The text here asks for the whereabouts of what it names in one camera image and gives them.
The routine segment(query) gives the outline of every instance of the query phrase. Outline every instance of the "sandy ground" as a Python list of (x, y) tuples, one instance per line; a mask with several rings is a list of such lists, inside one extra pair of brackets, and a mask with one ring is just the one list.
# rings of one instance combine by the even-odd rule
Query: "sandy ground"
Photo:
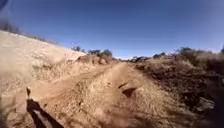
[[(30, 88), (31, 96), (63, 127), (190, 127), (193, 115), (126, 63), (98, 67)], [(9, 127), (35, 127), (26, 91), (2, 98)], [(48, 119), (39, 115), (46, 127)]]

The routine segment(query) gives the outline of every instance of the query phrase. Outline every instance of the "tree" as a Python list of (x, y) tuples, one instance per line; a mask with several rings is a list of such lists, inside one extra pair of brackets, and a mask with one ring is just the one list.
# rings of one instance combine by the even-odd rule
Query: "tree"
[(80, 52), (81, 51), (81, 47), (80, 46), (75, 46), (73, 48), (71, 48), (74, 51)]
[(100, 54), (100, 50), (89, 50), (88, 53), (98, 55), (98, 54)]
[(112, 52), (109, 49), (104, 50), (101, 54), (104, 54), (107, 56), (113, 56)]

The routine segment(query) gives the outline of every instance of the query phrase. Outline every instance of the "blue sky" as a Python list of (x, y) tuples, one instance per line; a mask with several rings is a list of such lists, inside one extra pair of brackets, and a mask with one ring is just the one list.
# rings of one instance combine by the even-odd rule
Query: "blue sky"
[(0, 15), (61, 46), (121, 58), (224, 44), (223, 0), (10, 0)]

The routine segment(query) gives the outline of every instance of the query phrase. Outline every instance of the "green bush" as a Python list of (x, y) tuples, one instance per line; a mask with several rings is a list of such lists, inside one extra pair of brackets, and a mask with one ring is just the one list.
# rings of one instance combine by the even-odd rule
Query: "green bush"
[(102, 55), (106, 55), (106, 56), (113, 56), (112, 52), (108, 49), (104, 50), (103, 52), (101, 52)]
[(161, 57), (163, 57), (163, 56), (166, 56), (166, 53), (165, 53), (165, 52), (162, 52), (162, 53), (160, 53), (160, 54), (155, 54), (155, 55), (153, 56), (153, 58), (154, 58), (154, 59), (158, 59), (158, 58), (161, 58)]
[(93, 55), (98, 55), (98, 54), (100, 54), (100, 52), (101, 52), (100, 50), (89, 50), (88, 51), (89, 54), (93, 54)]
[(14, 26), (12, 23), (4, 19), (0, 19), (0, 30), (15, 33), (15, 34), (20, 33), (18, 27)]

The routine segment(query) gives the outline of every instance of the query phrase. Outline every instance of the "dirt mound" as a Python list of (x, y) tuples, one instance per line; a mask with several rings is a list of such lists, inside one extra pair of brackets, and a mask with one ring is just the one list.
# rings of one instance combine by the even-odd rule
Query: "dirt mound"
[(34, 68), (50, 68), (85, 55), (25, 36), (0, 31), (0, 93), (18, 92), (35, 81)]

